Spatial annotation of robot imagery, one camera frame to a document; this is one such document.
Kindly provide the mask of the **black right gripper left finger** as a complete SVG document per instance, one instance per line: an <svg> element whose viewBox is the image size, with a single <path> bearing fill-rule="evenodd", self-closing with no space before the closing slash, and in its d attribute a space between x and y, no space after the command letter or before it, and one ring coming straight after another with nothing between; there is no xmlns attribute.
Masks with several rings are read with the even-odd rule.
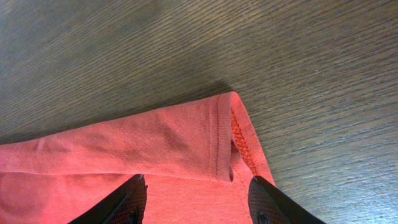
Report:
<svg viewBox="0 0 398 224"><path fill-rule="evenodd" d="M142 224L147 184L136 174L70 224Z"/></svg>

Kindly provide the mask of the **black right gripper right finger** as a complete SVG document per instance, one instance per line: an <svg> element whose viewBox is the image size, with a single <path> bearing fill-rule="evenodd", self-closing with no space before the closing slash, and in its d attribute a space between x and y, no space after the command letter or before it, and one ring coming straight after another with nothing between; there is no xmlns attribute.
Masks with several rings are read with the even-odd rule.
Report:
<svg viewBox="0 0 398 224"><path fill-rule="evenodd" d="M249 184L248 206L253 224L325 224L261 176Z"/></svg>

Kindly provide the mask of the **orange printed t-shirt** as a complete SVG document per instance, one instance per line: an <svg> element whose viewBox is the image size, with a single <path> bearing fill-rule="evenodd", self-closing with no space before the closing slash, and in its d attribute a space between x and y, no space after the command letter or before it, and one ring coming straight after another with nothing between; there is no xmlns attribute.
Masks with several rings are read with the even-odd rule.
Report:
<svg viewBox="0 0 398 224"><path fill-rule="evenodd" d="M1 146L1 222L68 223L144 176L145 223L250 223L273 177L235 92Z"/></svg>

